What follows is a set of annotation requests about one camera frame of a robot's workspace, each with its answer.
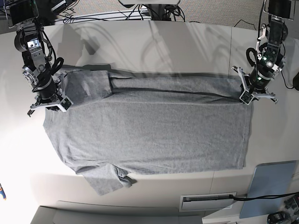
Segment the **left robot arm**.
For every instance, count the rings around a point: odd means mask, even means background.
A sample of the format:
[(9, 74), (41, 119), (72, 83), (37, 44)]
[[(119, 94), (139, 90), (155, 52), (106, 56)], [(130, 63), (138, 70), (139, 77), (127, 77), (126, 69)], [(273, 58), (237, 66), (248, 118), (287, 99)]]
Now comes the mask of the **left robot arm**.
[(258, 35), (255, 48), (246, 50), (246, 57), (251, 67), (251, 73), (245, 73), (242, 68), (233, 66), (232, 70), (241, 78), (240, 101), (250, 105), (252, 101), (267, 98), (277, 102), (276, 95), (268, 91), (267, 85), (273, 81), (285, 65), (285, 56), (281, 48), (288, 37), (286, 20), (294, 20), (295, 0), (265, 0), (260, 14), (268, 14), (268, 24), (262, 24), (259, 19)]

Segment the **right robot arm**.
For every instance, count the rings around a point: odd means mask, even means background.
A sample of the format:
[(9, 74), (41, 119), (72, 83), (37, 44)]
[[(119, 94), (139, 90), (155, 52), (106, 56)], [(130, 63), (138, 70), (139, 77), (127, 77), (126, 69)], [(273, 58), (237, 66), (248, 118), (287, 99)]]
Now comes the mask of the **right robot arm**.
[(64, 59), (55, 50), (38, 21), (38, 7), (34, 0), (5, 0), (3, 8), (8, 26), (16, 28), (15, 48), (21, 52), (22, 74), (36, 94), (30, 106), (31, 116), (38, 108), (66, 112), (73, 102), (65, 94), (64, 76), (59, 74)]

